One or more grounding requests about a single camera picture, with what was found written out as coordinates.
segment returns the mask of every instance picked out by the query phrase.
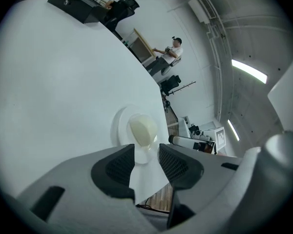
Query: white t-shirt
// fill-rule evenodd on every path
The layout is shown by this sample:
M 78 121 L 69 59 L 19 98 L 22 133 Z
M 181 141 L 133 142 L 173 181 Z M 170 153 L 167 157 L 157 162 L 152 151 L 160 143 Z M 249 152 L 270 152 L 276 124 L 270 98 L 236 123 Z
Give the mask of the white t-shirt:
M 178 47 L 178 48 L 175 48 L 175 47 L 172 47 L 171 48 L 172 52 L 174 52 L 178 57 L 180 57 L 184 51 L 184 49 L 182 47 Z M 166 54 L 163 54 L 161 57 L 164 58 L 164 60 L 168 63 L 168 64 L 171 64 L 176 58 L 175 57 L 172 57 L 170 54 L 166 53 Z

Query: man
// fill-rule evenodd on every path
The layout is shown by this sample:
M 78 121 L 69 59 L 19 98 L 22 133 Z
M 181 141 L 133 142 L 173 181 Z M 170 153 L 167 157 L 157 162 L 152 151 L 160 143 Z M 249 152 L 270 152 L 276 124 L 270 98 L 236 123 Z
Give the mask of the man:
M 157 72 L 161 71 L 163 68 L 167 68 L 174 60 L 179 58 L 183 53 L 183 48 L 181 47 L 181 39 L 175 38 L 173 42 L 173 47 L 170 49 L 167 48 L 165 51 L 158 50 L 156 48 L 152 49 L 152 51 L 156 51 L 162 54 L 162 56 L 152 62 L 146 70 L 150 70 L 150 75 L 154 76 Z

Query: office chair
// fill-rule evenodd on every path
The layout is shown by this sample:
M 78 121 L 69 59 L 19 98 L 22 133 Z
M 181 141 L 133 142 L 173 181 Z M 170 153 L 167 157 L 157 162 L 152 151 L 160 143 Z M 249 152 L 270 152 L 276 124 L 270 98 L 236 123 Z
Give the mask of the office chair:
M 178 87 L 180 82 L 181 80 L 179 76 L 172 76 L 168 80 L 161 82 L 161 90 L 165 93 L 165 95 L 169 96 L 169 91 L 175 87 Z
M 136 8 L 139 8 L 139 5 L 135 0 L 119 0 L 101 22 L 110 31 L 115 31 L 118 22 L 134 15 Z

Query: black box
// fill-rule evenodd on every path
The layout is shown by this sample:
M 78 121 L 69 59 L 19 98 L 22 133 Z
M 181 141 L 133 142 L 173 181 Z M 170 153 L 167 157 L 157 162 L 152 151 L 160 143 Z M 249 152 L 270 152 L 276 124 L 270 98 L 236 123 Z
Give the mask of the black box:
M 99 22 L 108 12 L 108 9 L 95 0 L 48 0 L 48 2 L 82 23 Z

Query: white machine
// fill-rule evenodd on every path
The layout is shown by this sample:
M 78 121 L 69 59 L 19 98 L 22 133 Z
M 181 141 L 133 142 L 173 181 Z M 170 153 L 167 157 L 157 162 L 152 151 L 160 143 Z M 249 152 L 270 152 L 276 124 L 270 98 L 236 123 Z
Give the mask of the white machine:
M 165 216 L 134 205 L 133 144 L 67 160 L 6 200 L 37 233 L 235 234 L 268 221 L 293 191 L 293 133 L 243 158 L 160 144 L 158 161 L 173 187 Z

